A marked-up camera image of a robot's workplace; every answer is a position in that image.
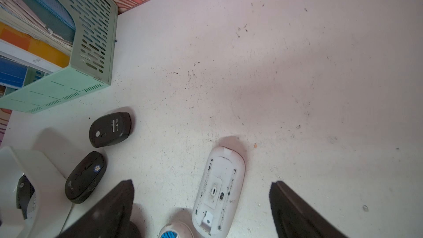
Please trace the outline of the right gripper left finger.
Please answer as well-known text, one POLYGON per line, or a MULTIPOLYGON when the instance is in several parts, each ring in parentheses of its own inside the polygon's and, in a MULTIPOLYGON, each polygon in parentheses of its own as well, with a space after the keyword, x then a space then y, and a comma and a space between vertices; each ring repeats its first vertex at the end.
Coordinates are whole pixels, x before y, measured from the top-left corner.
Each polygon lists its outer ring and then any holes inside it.
POLYGON ((59 238, 140 238, 130 221, 134 199, 132 180, 121 181, 59 238))

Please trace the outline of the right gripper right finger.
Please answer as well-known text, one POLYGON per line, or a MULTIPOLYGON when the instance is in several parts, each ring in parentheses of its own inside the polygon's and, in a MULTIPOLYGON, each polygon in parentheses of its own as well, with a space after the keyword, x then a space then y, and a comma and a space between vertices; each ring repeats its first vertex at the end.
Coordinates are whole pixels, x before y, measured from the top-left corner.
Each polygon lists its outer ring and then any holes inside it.
POLYGON ((283 181, 271 184, 269 201, 280 238, 346 237, 283 181))

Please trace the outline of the black mouse bottom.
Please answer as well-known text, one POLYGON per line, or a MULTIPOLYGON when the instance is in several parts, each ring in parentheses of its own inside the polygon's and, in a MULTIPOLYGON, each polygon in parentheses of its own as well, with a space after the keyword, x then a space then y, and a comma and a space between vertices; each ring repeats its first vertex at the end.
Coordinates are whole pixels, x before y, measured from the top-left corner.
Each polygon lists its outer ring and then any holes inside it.
POLYGON ((71 172, 65 183, 66 197, 74 204, 81 204, 88 199, 98 186, 106 172, 104 156, 90 152, 71 172))

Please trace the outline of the black mouse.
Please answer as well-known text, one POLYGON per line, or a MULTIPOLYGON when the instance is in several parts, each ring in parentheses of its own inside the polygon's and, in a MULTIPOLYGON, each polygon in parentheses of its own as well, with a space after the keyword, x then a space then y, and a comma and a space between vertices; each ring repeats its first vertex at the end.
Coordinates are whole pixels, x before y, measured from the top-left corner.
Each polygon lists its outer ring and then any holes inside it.
POLYGON ((132 129, 128 112, 114 112, 95 120, 89 129, 89 140, 93 147, 112 146, 126 140, 132 129))
POLYGON ((26 220, 28 218, 28 206, 30 200, 35 193, 35 188, 30 183, 26 175, 23 175, 17 185, 16 190, 16 207, 22 211, 23 218, 26 220))
POLYGON ((88 199, 98 186, 106 172, 104 156, 90 152, 71 172, 65 183, 66 197, 74 204, 81 204, 88 199))

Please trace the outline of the white storage tray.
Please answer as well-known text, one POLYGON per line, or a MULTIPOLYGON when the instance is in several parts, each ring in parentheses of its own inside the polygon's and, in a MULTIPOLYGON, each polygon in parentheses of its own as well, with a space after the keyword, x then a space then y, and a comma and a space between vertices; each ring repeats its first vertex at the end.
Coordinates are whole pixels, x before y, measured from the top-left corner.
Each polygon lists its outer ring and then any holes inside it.
POLYGON ((64 191, 65 178, 40 151, 1 148, 1 237, 55 238, 72 204, 64 191), (26 175, 35 188, 28 218, 16 207, 19 179, 26 175))

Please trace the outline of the white mouse blue sticker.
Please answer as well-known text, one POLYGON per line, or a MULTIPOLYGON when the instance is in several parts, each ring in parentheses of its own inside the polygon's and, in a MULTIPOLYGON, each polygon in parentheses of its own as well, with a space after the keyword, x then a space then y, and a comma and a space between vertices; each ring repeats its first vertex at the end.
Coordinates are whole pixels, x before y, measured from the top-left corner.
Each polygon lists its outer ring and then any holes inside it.
POLYGON ((173 221, 161 229, 159 238, 194 238, 194 235, 188 225, 180 221, 173 221))

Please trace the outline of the blue folder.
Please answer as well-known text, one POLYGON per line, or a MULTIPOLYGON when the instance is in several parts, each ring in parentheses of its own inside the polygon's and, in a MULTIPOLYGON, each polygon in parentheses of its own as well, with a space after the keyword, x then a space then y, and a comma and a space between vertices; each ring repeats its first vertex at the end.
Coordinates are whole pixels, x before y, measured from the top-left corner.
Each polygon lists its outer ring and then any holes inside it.
POLYGON ((1 85, 20 89, 24 86, 27 70, 26 66, 1 57, 1 85))

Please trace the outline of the white book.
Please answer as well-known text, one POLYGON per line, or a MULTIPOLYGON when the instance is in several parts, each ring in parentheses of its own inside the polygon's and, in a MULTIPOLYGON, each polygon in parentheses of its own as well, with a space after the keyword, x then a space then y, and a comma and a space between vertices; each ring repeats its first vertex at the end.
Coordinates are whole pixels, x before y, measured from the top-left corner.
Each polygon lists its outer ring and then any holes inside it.
POLYGON ((1 56, 13 60, 21 65, 33 67, 45 73, 55 73, 62 68, 20 47, 1 40, 1 56))

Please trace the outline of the green file organizer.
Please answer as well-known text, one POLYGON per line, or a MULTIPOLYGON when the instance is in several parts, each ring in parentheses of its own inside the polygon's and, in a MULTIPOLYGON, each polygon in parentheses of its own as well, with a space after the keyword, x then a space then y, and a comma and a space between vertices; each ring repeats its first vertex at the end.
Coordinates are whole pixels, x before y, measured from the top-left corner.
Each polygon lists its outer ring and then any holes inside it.
POLYGON ((37 113, 111 84, 118 7, 113 0, 58 0, 76 33, 69 65, 12 91, 1 107, 37 113))

